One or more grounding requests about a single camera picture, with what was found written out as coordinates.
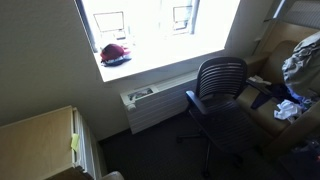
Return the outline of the light blue shirt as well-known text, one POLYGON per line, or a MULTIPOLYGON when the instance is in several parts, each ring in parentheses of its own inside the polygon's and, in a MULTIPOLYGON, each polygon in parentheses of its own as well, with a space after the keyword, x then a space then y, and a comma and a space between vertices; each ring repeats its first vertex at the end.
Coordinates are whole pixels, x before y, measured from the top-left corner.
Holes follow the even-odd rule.
POLYGON ((310 98, 300 96, 297 93, 295 93, 292 89, 290 89, 289 92, 290 92, 291 96, 299 102, 300 106, 304 110, 309 109, 313 105, 313 102, 310 98))

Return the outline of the red cap on windowsill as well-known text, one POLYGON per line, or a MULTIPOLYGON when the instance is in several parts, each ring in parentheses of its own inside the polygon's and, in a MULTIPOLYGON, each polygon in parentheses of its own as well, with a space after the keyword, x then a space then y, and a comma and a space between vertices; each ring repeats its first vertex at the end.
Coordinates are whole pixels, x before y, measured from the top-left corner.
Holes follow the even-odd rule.
POLYGON ((104 61, 109 61, 130 53, 131 51, 128 48, 124 48, 123 46, 117 44, 108 44, 102 49, 100 56, 104 61))

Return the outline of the yellow sticky note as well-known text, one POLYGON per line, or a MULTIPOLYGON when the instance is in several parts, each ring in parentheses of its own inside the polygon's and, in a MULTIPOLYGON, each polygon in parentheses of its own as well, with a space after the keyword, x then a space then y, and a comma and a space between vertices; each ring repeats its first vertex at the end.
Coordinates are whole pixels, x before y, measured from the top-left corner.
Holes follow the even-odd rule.
POLYGON ((71 137, 71 145, 70 147, 75 151, 77 152, 78 151, 78 146, 79 146, 79 139, 80 139, 80 136, 76 133, 74 133, 71 137))

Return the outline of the white crumpled cloth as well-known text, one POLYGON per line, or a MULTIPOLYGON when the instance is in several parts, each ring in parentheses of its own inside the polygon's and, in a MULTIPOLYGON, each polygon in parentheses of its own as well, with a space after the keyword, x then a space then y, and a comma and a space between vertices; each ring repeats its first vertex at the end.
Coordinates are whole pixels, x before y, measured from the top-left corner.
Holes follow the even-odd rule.
POLYGON ((279 120, 288 120, 293 123, 302 114, 302 108, 292 101, 285 99, 277 105, 274 111, 274 117, 279 120))

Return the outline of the grey garment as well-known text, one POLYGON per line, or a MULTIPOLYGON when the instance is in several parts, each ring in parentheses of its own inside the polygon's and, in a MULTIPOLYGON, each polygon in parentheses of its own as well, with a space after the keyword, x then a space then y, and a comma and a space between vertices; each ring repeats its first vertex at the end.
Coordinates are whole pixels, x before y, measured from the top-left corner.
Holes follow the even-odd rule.
POLYGON ((285 85, 295 94, 311 98, 319 93, 320 31, 299 42, 282 65, 285 85))

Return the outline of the navy blue garment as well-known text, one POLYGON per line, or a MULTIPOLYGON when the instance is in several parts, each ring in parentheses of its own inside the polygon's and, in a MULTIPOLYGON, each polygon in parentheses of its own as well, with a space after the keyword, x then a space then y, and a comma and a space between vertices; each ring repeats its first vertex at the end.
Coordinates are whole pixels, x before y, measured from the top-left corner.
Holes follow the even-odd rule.
POLYGON ((284 84, 261 85, 251 80, 247 80, 247 84, 259 91, 259 94, 251 104, 251 109, 257 109, 271 99, 274 99, 277 103, 284 100, 289 100, 296 104, 299 103, 298 100, 292 97, 284 84))

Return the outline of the dark slatted office chair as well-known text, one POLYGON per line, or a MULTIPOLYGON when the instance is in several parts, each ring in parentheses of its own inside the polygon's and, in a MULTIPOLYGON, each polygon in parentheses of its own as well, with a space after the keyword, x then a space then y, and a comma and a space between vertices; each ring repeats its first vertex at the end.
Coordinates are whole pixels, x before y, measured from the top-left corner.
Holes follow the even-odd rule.
POLYGON ((203 62, 197 73, 196 90, 185 92, 187 111, 199 127, 197 134, 179 135, 176 141, 206 138, 208 142, 203 176, 209 176, 211 147, 229 155, 241 166, 241 153, 255 150, 259 155, 262 139, 256 124, 240 107, 236 99, 247 80, 247 64, 237 57, 216 57, 203 62))

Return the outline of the white wall heater unit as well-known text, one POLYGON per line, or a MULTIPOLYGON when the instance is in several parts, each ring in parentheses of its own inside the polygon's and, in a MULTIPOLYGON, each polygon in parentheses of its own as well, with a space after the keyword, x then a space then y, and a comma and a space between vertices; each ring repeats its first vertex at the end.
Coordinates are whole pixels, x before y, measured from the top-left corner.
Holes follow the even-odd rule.
POLYGON ((131 132, 139 133, 183 112, 188 105, 185 92, 196 88, 192 71, 120 94, 131 132))

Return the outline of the white socks on seat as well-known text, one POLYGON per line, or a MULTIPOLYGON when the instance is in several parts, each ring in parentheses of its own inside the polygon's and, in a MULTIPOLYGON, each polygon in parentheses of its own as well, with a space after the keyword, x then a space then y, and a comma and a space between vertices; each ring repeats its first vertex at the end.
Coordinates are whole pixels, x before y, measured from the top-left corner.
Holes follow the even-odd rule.
POLYGON ((265 81, 264 79, 262 79, 260 76, 255 75, 253 77, 249 77, 249 80, 256 82, 256 83, 262 83, 262 84, 266 84, 266 85, 271 85, 272 83, 269 81, 265 81))

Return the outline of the wooden drawer cabinet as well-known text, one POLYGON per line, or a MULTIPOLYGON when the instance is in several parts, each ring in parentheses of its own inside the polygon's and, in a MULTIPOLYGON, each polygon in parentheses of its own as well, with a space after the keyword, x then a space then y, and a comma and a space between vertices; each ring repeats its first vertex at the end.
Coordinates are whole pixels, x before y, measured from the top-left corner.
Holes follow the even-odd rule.
POLYGON ((67 106, 0 127, 0 180, 100 180, 97 141, 67 106), (80 136, 78 151, 71 137, 80 136))

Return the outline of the blue folded cloth under cap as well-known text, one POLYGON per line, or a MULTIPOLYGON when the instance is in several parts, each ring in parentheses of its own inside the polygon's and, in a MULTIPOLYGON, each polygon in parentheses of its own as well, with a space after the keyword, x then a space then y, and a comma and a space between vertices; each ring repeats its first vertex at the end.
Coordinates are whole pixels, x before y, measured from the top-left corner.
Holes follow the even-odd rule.
POLYGON ((101 64, 104 67, 114 67, 114 66, 119 66, 122 65, 123 63, 130 61, 132 58, 129 56, 121 56, 117 59, 111 59, 111 60, 102 60, 101 64))

